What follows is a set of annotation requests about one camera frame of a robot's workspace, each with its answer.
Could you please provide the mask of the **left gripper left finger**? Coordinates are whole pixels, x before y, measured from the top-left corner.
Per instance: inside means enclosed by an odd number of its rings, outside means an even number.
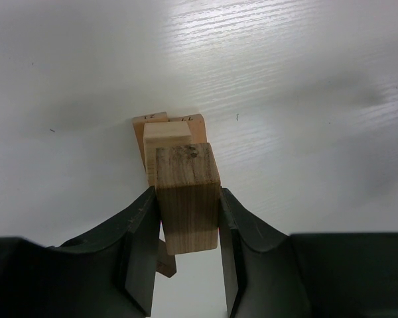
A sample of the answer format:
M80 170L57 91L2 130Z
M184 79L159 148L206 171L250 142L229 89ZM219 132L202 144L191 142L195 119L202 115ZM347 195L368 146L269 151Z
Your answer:
M148 317L159 230L150 187L60 246L0 237L0 317Z

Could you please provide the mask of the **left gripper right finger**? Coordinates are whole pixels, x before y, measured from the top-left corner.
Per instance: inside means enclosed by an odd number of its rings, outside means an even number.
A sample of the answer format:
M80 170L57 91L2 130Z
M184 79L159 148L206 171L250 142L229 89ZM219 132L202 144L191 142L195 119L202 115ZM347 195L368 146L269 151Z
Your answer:
M286 235L221 192L229 317L398 317L398 233Z

